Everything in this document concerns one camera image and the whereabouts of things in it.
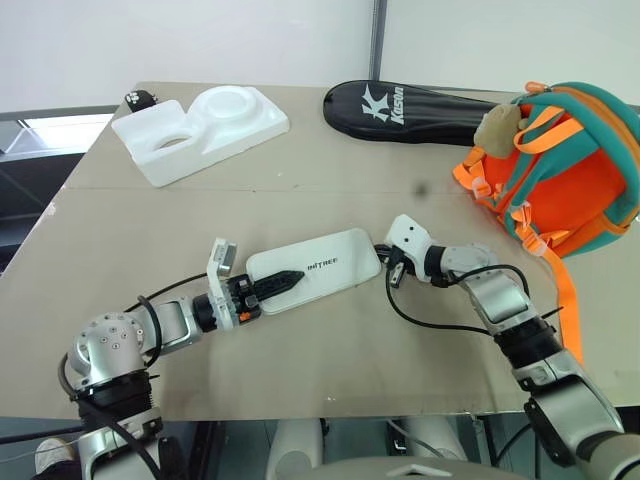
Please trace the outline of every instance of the table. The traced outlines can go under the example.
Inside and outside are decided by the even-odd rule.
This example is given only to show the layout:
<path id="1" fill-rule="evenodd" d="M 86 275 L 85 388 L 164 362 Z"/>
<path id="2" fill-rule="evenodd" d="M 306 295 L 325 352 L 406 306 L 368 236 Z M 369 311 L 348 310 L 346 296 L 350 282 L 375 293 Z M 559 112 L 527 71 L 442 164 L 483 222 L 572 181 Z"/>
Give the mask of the table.
<path id="1" fill-rule="evenodd" d="M 188 107 L 211 86 L 137 88 Z M 0 279 L 0 415 L 75 418 L 56 379 L 73 336 L 137 294 L 204 271 L 216 236 L 238 243 L 235 274 L 255 252 L 354 226 L 379 242 L 393 218 L 407 213 L 443 244 L 491 246 L 525 271 L 538 310 L 553 308 L 545 265 L 451 178 L 466 148 L 352 139 L 324 122 L 324 89 L 260 90 L 287 113 L 291 131 L 161 189 L 104 130 Z M 116 116 L 123 114 L 121 106 Z M 586 368 L 616 405 L 640 402 L 639 235 L 634 228 L 567 260 L 580 294 Z M 197 281 L 173 295 L 205 289 Z M 418 318 L 479 324 L 458 288 L 409 280 L 397 297 Z M 154 399 L 168 420 L 485 413 L 520 410 L 526 398 L 490 338 L 403 321 L 387 303 L 382 275 L 208 334 L 162 357 L 152 373 L 160 375 Z"/>

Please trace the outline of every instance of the backpack buckle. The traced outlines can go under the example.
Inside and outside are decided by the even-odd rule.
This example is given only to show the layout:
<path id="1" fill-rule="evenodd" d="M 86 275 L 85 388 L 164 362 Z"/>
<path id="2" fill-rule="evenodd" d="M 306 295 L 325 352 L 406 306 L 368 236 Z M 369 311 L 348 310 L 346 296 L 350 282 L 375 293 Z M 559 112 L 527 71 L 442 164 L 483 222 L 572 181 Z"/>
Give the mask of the backpack buckle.
<path id="1" fill-rule="evenodd" d="M 530 229 L 529 232 L 523 236 L 522 246 L 534 257 L 542 257 L 547 251 L 547 248 L 549 248 L 547 242 L 540 238 L 533 229 Z"/>
<path id="2" fill-rule="evenodd" d="M 491 185 L 487 183 L 484 177 L 476 177 L 471 182 L 471 190 L 477 199 L 487 198 L 491 196 Z"/>

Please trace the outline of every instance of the metal pole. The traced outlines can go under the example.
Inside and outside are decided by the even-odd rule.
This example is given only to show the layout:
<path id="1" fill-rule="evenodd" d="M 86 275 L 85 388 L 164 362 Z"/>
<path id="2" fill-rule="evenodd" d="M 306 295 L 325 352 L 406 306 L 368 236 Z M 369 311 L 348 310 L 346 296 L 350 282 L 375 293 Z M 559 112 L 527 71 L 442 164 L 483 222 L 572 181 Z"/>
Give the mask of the metal pole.
<path id="1" fill-rule="evenodd" d="M 371 25 L 371 51 L 369 53 L 369 79 L 380 80 L 384 25 L 387 20 L 387 0 L 374 0 Z"/>

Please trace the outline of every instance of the styrofoam packaging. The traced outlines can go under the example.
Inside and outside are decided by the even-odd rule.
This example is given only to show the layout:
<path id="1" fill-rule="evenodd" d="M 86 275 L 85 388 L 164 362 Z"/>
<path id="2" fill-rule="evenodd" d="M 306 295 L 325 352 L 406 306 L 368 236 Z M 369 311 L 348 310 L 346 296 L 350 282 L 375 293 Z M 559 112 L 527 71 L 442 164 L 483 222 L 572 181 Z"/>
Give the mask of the styrofoam packaging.
<path id="1" fill-rule="evenodd" d="M 111 127 L 147 180 L 162 187 L 289 130 L 289 119 L 253 87 L 202 92 L 185 114 L 167 100 Z"/>

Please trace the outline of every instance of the white wall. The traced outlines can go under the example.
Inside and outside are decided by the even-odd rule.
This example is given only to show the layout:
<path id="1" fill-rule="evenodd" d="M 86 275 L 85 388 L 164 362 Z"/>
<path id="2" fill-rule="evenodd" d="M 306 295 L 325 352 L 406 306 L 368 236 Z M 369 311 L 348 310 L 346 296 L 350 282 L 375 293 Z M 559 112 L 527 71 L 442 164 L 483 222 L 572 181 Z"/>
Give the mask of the white wall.
<path id="1" fill-rule="evenodd" d="M 389 0 L 381 78 L 521 91 L 580 80 L 640 104 L 638 0 Z"/>
<path id="2" fill-rule="evenodd" d="M 0 112 L 120 103 L 140 80 L 366 78 L 373 0 L 0 0 Z"/>

